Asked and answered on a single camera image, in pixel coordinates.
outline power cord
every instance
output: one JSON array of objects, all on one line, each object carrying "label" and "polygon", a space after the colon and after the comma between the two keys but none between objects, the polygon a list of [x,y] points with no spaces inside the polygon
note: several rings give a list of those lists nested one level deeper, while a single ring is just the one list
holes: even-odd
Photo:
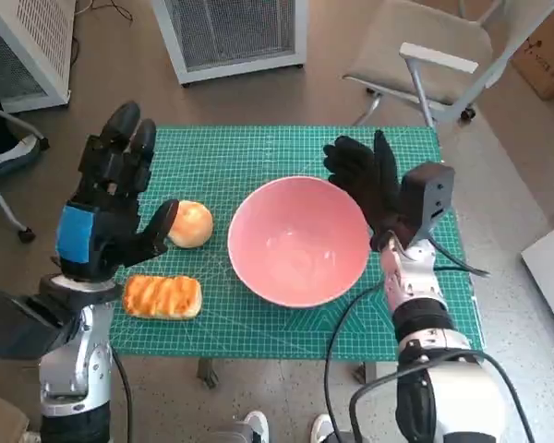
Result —
[{"label": "power cord", "polygon": [[117,350],[111,345],[111,353],[113,354],[114,363],[117,365],[121,382],[123,383],[123,390],[126,393],[126,408],[127,408],[127,443],[133,442],[133,398],[131,396],[131,388],[129,387],[129,379],[127,373],[123,367],[123,363],[119,358]]},{"label": "power cord", "polygon": [[355,394],[353,394],[353,397],[351,397],[351,401],[349,402],[349,416],[351,418],[351,427],[353,428],[353,436],[355,438],[355,442],[361,443],[363,441],[362,435],[361,435],[361,428],[359,427],[359,422],[357,421],[357,402],[366,394],[368,394],[373,389],[379,388],[380,386],[389,383],[393,380],[397,380],[400,377],[408,376],[409,374],[413,374],[414,372],[423,371],[425,369],[429,369],[431,367],[437,366],[442,362],[446,362],[451,359],[455,359],[458,357],[464,357],[464,356],[474,356],[478,357],[480,359],[487,360],[490,362],[497,372],[499,373],[502,380],[505,382],[505,385],[507,385],[507,388],[509,389],[509,392],[511,393],[511,397],[513,399],[513,402],[515,403],[515,408],[517,409],[517,413],[519,414],[519,417],[521,419],[521,423],[524,426],[525,434],[527,435],[527,440],[530,443],[535,443],[536,440],[534,439],[534,435],[532,433],[531,427],[529,425],[529,421],[527,420],[527,416],[525,415],[524,407],[521,404],[521,400],[519,400],[519,396],[517,395],[517,391],[515,390],[515,386],[512,384],[511,379],[505,372],[505,370],[502,368],[502,366],[495,360],[493,357],[488,355],[487,353],[483,351],[476,351],[476,350],[458,350],[453,351],[451,353],[446,353],[440,357],[434,358],[432,360],[429,360],[425,363],[420,363],[418,365],[413,365],[411,367],[407,367],[406,369],[403,369],[402,371],[396,371],[393,374],[389,374],[385,377],[380,377],[377,380],[365,385],[363,388],[358,389]]},{"label": "power cord", "polygon": [[488,272],[487,270],[474,268],[474,267],[468,265],[466,262],[464,262],[464,261],[460,260],[459,258],[457,258],[456,256],[454,256],[445,247],[440,245],[437,242],[437,240],[435,240],[433,238],[433,236],[431,234],[429,234],[427,239],[428,239],[429,242],[431,242],[431,244],[433,245],[433,247],[435,247],[435,249],[437,249],[443,256],[445,256],[451,263],[453,263],[457,267],[459,267],[463,270],[467,270],[471,274],[474,274],[478,277],[488,277],[490,275],[490,272]]},{"label": "power cord", "polygon": [[[453,257],[449,252],[448,259],[452,262]],[[462,262],[461,260],[455,258],[455,261],[457,261],[458,266],[439,266],[436,267],[434,270],[436,272],[443,272],[443,271],[460,271],[460,272],[471,272],[472,270],[476,270],[477,273],[475,275],[481,275],[484,277],[487,277],[489,275],[488,272],[481,270],[481,269],[475,269],[469,266],[468,264]],[[341,430],[339,429],[339,426],[336,423],[336,418],[334,416],[334,410],[332,409],[331,404],[331,392],[329,388],[329,374],[330,374],[330,368],[331,368],[331,359],[332,359],[332,350],[334,348],[334,344],[336,343],[336,340],[339,336],[339,333],[343,329],[343,325],[348,319],[349,314],[351,311],[357,306],[357,304],[363,300],[368,294],[370,293],[376,293],[381,289],[383,286],[383,281],[378,282],[375,286],[372,286],[370,288],[367,288],[366,290],[362,291],[353,301],[349,304],[348,307],[345,308],[343,311],[343,314],[341,315],[341,318],[339,319],[339,322],[337,323],[336,327],[334,328],[334,332],[331,336],[331,340],[329,341],[328,345],[328,351],[326,354],[326,362],[324,365],[324,397],[326,400],[326,409],[328,410],[329,416],[331,417],[332,422],[332,429],[334,432],[334,435],[336,436],[339,443],[343,443],[343,437],[341,435]],[[509,392],[511,393],[513,402],[515,403],[515,408],[517,409],[517,413],[519,414],[519,417],[521,419],[521,422],[524,426],[525,434],[527,435],[527,439],[530,443],[535,443],[536,440],[534,439],[534,435],[531,430],[531,426],[529,425],[529,420],[527,419],[527,416],[525,415],[524,407],[521,404],[521,401],[519,399],[519,396],[517,395],[517,392],[515,390],[514,385],[512,384],[511,380],[509,379],[509,376],[505,372],[505,370],[500,366],[499,362],[497,362],[493,357],[490,355],[482,352],[482,351],[475,351],[475,350],[459,350],[455,351],[453,353],[447,353],[441,357],[429,360],[426,363],[414,365],[411,367],[408,367],[406,369],[403,369],[402,371],[396,371],[393,374],[389,374],[388,376],[378,378],[377,380],[365,385],[364,387],[358,389],[355,394],[353,394],[353,397],[351,398],[351,402],[349,403],[349,416],[351,418],[351,426],[353,428],[353,434],[355,438],[356,443],[363,442],[363,437],[361,435],[361,429],[359,426],[359,422],[357,421],[357,415],[356,415],[356,404],[357,402],[367,393],[372,391],[373,389],[376,389],[386,383],[389,383],[393,380],[397,380],[400,377],[407,376],[409,374],[413,374],[414,372],[422,371],[425,369],[429,369],[430,367],[439,365],[442,362],[445,362],[447,360],[451,360],[452,358],[458,358],[460,356],[466,356],[466,355],[472,355],[474,357],[478,357],[481,359],[485,359],[489,361],[499,372],[500,376],[502,377],[503,381],[505,382],[505,385],[507,385],[507,388],[509,389]]]},{"label": "power cord", "polygon": [[78,57],[80,56],[80,40],[76,36],[72,36],[72,60],[70,62],[70,67],[76,64]]},{"label": "power cord", "polygon": [[331,341],[329,342],[328,351],[326,352],[326,362],[324,364],[324,397],[326,399],[326,409],[328,410],[329,416],[331,417],[334,435],[341,443],[343,442],[343,438],[341,436],[341,430],[336,423],[336,418],[334,417],[334,410],[332,409],[331,404],[331,390],[329,387],[329,373],[331,371],[332,349],[334,348],[334,343],[336,343],[336,339],[339,337],[339,333],[341,332],[341,330],[343,330],[344,322],[349,317],[349,314],[351,314],[353,308],[370,293],[376,293],[377,291],[379,291],[382,286],[383,281],[380,281],[376,283],[375,286],[367,288],[366,290],[359,293],[359,295],[353,299],[351,304],[345,308],[343,314],[341,315],[341,318],[339,319],[339,322],[334,328],[334,333],[332,334]]},{"label": "power cord", "polygon": [[84,14],[85,12],[88,12],[88,11],[96,11],[98,9],[105,9],[106,7],[114,7],[114,9],[117,11],[117,13],[121,17],[123,17],[129,23],[133,22],[133,14],[131,14],[131,12],[129,12],[129,10],[126,7],[118,5],[115,2],[115,0],[109,0],[109,2],[110,3],[105,4],[105,5],[95,6],[94,5],[94,0],[90,0],[89,3],[85,7],[83,7],[79,11],[76,11],[76,13],[74,15],[79,16],[80,14]]},{"label": "power cord", "polygon": [[126,7],[118,5],[114,0],[109,0],[109,2],[111,3],[108,3],[106,5],[99,5],[99,6],[92,5],[90,6],[90,9],[93,11],[96,11],[97,9],[105,9],[106,7],[114,7],[114,9],[121,17],[123,17],[129,23],[133,22],[133,14],[131,14]]},{"label": "power cord", "polygon": [[79,16],[80,14],[84,14],[86,11],[89,11],[90,9],[92,9],[92,5],[94,5],[94,0],[90,0],[89,3],[86,6],[84,6],[79,11],[76,11],[74,13],[74,15]]}]

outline chair leg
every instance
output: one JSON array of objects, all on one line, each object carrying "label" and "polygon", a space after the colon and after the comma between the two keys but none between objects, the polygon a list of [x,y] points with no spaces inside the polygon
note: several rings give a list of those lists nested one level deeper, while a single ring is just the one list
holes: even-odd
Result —
[{"label": "chair leg", "polygon": [[49,140],[35,126],[25,122],[24,120],[20,120],[19,118],[16,118],[14,115],[5,113],[1,109],[0,109],[0,117],[13,123],[14,125],[20,126],[23,129],[27,129],[29,132],[31,132],[39,140],[39,147],[41,150],[49,149]]},{"label": "chair leg", "polygon": [[418,65],[416,60],[412,58],[406,59],[406,65],[410,71],[410,76],[413,78],[413,83],[415,83],[416,94],[418,95],[418,100],[421,103],[421,109],[423,110],[423,116],[425,117],[425,123],[427,126],[435,128],[435,123],[433,123],[433,117],[431,116],[431,110],[428,107],[427,95],[425,95],[425,89],[421,83],[421,76],[418,73]]},{"label": "chair leg", "polygon": [[381,93],[376,92],[373,96],[373,101],[371,102],[371,105],[367,108],[367,110],[359,115],[359,118],[355,120],[353,123],[353,126],[362,126],[368,118],[373,114],[373,112],[378,108],[379,102],[381,101]]},{"label": "chair leg", "polygon": [[8,206],[8,204],[6,203],[4,198],[2,197],[2,194],[0,194],[0,208],[2,208],[2,211],[4,212],[6,217],[8,218],[8,221],[15,228],[18,229],[18,237],[20,238],[21,242],[28,243],[28,242],[32,241],[35,238],[32,231],[27,226],[25,226],[20,221],[18,221],[17,217],[15,217],[15,214],[13,214],[12,210],[10,209],[10,207]]}]

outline pastry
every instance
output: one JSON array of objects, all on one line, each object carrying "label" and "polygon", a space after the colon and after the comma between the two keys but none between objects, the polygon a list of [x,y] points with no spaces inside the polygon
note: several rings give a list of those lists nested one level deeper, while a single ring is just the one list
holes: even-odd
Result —
[{"label": "pastry", "polygon": [[132,275],[127,279],[123,308],[133,317],[183,320],[201,309],[201,285],[195,279]]}]

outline white shoe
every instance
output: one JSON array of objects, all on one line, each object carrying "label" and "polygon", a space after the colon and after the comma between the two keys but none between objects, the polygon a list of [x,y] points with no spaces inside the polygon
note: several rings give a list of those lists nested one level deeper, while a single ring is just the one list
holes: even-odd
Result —
[{"label": "white shoe", "polygon": [[269,421],[261,411],[248,413],[244,423],[252,427],[252,430],[260,435],[261,443],[269,443]]},{"label": "white shoe", "polygon": [[332,427],[331,417],[327,413],[322,413],[314,420],[310,434],[310,443],[320,443],[326,440],[326,437],[333,432],[334,427]]}]

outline cardboard box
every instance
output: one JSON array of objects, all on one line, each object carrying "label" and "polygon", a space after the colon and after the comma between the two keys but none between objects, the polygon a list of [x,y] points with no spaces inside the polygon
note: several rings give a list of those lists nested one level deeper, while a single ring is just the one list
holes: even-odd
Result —
[{"label": "cardboard box", "polygon": [[539,97],[554,98],[554,12],[517,50],[512,62]]}]

